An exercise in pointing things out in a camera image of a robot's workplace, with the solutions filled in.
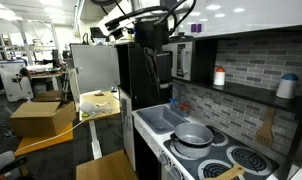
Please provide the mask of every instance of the cabinet door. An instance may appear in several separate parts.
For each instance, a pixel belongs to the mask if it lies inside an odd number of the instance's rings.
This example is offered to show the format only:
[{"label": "cabinet door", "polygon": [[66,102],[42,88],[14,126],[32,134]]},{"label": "cabinet door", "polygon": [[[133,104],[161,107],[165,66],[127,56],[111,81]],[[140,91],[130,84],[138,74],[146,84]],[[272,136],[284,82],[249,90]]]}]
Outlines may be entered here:
[{"label": "cabinet door", "polygon": [[120,89],[120,102],[122,107],[123,144],[132,168],[135,170],[132,104],[131,98],[122,89]]}]

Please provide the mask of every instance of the white countertop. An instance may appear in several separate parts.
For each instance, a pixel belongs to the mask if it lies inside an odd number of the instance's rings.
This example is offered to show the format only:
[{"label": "white countertop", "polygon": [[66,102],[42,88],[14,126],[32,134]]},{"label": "white countertop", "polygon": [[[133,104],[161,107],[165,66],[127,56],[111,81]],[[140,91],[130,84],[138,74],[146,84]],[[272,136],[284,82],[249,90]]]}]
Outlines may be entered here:
[{"label": "white countertop", "polygon": [[[159,106],[166,106],[169,108],[169,104],[163,104]],[[154,154],[159,157],[164,151],[164,153],[170,158],[171,162],[175,164],[176,167],[181,171],[181,173],[184,175],[184,178],[186,180],[195,180],[189,172],[183,168],[183,166],[179,163],[179,161],[171,154],[169,150],[164,146],[164,142],[170,139],[170,134],[172,134],[173,131],[165,133],[165,134],[156,134],[153,132],[153,130],[141,119],[141,117],[137,114],[137,111],[133,111],[132,115],[134,116],[134,127],[137,129],[137,131],[140,133],[140,135],[143,137],[145,142],[148,144],[148,146],[151,148],[151,150],[154,152]],[[191,123],[200,124],[200,125],[206,125],[203,121],[201,121],[200,118],[190,115],[188,118],[185,118]],[[278,180],[278,178],[272,174],[267,180]]]}]

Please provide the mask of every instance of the ceiling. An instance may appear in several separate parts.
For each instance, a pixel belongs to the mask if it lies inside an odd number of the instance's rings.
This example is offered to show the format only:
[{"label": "ceiling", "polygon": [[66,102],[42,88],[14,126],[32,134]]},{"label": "ceiling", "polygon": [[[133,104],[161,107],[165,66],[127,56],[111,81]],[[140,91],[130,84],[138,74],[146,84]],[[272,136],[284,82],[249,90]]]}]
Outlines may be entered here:
[{"label": "ceiling", "polygon": [[[62,6],[48,6],[40,3],[39,0],[0,0],[0,3],[6,8],[13,11],[16,16],[25,20],[40,20],[50,22],[50,15],[44,9],[47,7],[58,8],[63,10],[65,17],[65,25],[72,25],[74,22],[74,14],[77,0],[61,0]],[[115,4],[106,6],[107,12],[110,12],[115,7]],[[90,0],[84,0],[83,10],[80,19],[99,21],[105,16],[101,7],[94,5]]]}]

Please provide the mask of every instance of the electric coil burner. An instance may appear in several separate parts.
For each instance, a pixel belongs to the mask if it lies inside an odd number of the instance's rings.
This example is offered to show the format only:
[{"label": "electric coil burner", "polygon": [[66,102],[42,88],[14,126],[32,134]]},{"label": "electric coil burner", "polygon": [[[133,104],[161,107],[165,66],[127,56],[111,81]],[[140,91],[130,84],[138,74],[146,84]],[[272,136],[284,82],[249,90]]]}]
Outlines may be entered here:
[{"label": "electric coil burner", "polygon": [[[210,159],[203,161],[198,168],[199,178],[215,178],[224,172],[228,171],[232,166],[226,162]],[[245,180],[242,175],[235,177],[232,180]]]},{"label": "electric coil burner", "polygon": [[279,165],[274,160],[212,126],[207,127],[213,133],[213,141],[210,153],[206,157],[199,159],[186,157],[175,149],[172,140],[164,142],[164,146],[195,180],[218,177],[234,164],[240,164],[245,169],[244,174],[234,180],[266,180],[278,169]]}]

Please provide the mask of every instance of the wooden spatula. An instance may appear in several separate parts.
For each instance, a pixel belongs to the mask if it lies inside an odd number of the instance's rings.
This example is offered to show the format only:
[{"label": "wooden spatula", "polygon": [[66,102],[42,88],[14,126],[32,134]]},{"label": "wooden spatula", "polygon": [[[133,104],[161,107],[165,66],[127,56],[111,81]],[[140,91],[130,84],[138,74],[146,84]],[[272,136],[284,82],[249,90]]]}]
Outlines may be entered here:
[{"label": "wooden spatula", "polygon": [[231,169],[224,172],[220,176],[215,178],[205,178],[204,180],[232,180],[238,175],[243,175],[243,174],[244,174],[244,168],[239,164],[235,164]]},{"label": "wooden spatula", "polygon": [[265,116],[262,127],[255,134],[255,141],[267,147],[270,147],[273,144],[273,134],[271,127],[273,123],[274,113],[275,109],[270,107]]}]

